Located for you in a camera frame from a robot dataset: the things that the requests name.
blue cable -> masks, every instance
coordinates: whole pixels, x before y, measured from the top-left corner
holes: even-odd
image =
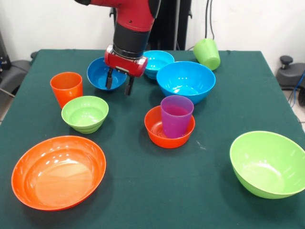
[[[305,77],[305,71],[303,72],[300,81],[297,83],[297,85],[296,85],[295,88],[294,88],[294,94],[296,94],[296,90],[297,90],[297,88],[300,86],[300,84],[301,84],[301,82],[303,81],[304,77]]]

small green bowl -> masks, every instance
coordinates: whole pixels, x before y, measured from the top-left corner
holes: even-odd
[[[238,180],[259,197],[280,199],[305,189],[305,151],[287,137],[245,133],[232,143],[230,158]]]
[[[83,134],[97,131],[109,111],[108,104],[95,96],[82,96],[69,101],[62,109],[62,119]]]

white wall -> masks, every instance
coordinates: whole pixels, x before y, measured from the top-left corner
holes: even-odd
[[[187,47],[204,37],[205,0],[193,0]],[[0,0],[0,30],[12,60],[39,49],[104,49],[112,42],[109,8],[74,0]],[[305,62],[304,0],[213,0],[219,50],[261,50],[271,69],[279,56]]]
[[[187,47],[204,38],[205,5],[193,0]],[[304,0],[213,0],[212,10],[219,50],[260,50],[273,72],[283,54],[305,62]]]

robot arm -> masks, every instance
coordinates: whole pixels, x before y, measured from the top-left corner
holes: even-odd
[[[117,9],[113,45],[105,52],[110,67],[106,86],[111,87],[114,68],[126,72],[130,81],[125,93],[130,95],[134,77],[140,77],[147,65],[143,57],[151,29],[158,15],[161,0],[75,0],[84,5],[98,5]]]

dark green table cover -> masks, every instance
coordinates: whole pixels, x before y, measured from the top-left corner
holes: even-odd
[[[171,52],[195,61],[192,52]],[[196,127],[186,145],[162,149],[148,138],[143,119],[163,99],[147,77],[124,87],[95,89],[86,70],[103,51],[42,50],[0,126],[0,228],[44,229],[233,229],[305,228],[305,193],[280,200],[258,198],[235,177],[229,148],[240,134],[273,131],[305,147],[305,135],[260,52],[220,52],[216,86],[195,106]],[[50,79],[63,71],[83,76],[84,95],[105,99],[109,115],[101,129],[82,135],[61,119]],[[69,210],[43,212],[20,203],[10,178],[32,146],[59,135],[96,142],[107,169],[98,189]]]

